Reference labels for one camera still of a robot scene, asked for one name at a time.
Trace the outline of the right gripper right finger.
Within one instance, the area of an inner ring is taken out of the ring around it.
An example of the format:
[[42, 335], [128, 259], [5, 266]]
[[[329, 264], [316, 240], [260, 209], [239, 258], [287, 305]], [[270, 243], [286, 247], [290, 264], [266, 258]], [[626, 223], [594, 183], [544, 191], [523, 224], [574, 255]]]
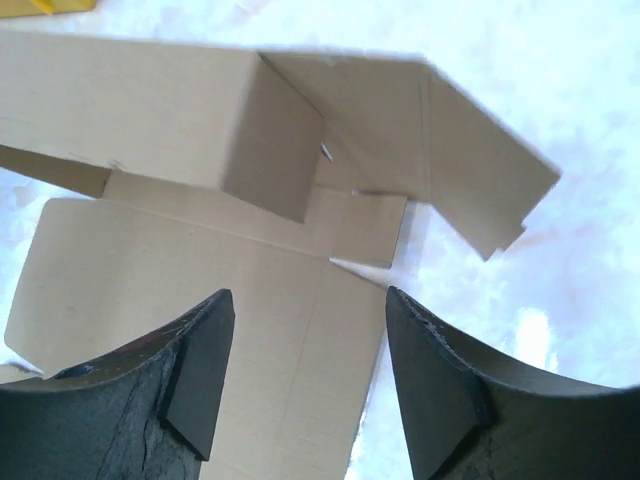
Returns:
[[554, 374], [386, 294], [393, 375], [417, 479], [635, 479], [639, 390]]

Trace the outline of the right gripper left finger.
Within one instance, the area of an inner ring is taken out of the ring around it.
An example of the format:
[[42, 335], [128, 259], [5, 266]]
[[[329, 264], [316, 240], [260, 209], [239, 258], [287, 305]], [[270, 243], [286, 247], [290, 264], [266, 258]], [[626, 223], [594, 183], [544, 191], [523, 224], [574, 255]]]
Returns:
[[234, 324], [232, 293], [222, 289], [105, 355], [2, 384], [2, 478], [198, 478]]

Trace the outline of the brown cardboard box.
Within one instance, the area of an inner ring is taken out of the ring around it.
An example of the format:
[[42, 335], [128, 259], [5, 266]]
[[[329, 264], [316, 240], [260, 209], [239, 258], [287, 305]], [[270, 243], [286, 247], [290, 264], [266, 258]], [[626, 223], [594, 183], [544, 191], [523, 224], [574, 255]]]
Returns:
[[207, 479], [344, 477], [410, 200], [483, 257], [556, 169], [427, 63], [5, 30], [1, 163], [44, 206], [6, 343], [47, 374], [228, 289]]

